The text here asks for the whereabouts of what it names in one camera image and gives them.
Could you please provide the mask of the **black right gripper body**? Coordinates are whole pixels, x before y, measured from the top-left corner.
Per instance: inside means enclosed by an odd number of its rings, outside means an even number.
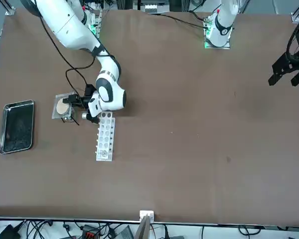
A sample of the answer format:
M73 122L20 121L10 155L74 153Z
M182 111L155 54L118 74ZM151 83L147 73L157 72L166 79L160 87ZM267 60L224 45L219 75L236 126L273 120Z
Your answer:
M84 108L88 108L88 103L91 100L93 93L95 92L95 87L92 84L87 84L85 86L84 96L82 97L82 102Z

